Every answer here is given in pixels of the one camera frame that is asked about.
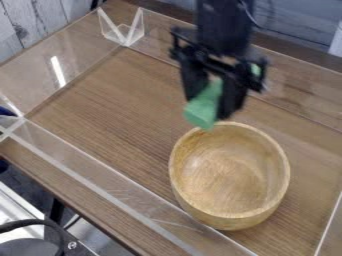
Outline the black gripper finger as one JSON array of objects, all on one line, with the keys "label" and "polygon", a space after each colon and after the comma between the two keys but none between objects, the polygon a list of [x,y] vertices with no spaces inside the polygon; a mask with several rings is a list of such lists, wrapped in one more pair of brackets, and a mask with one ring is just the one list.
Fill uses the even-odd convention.
[{"label": "black gripper finger", "polygon": [[182,57],[181,77],[185,97],[187,101],[191,101],[203,91],[209,83],[209,75],[205,66],[198,61],[187,57]]},{"label": "black gripper finger", "polygon": [[242,75],[221,74],[222,95],[219,97],[217,119],[229,119],[243,108],[249,87]]}]

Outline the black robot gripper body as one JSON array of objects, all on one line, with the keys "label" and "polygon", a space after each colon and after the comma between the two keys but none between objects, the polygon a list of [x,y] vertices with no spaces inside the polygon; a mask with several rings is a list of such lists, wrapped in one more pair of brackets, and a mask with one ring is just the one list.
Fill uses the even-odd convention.
[{"label": "black robot gripper body", "polygon": [[217,75],[234,74],[235,66],[251,63],[267,70],[267,59],[253,52],[251,36],[259,24],[255,0],[198,0],[195,27],[174,26],[170,57],[198,61]]}]

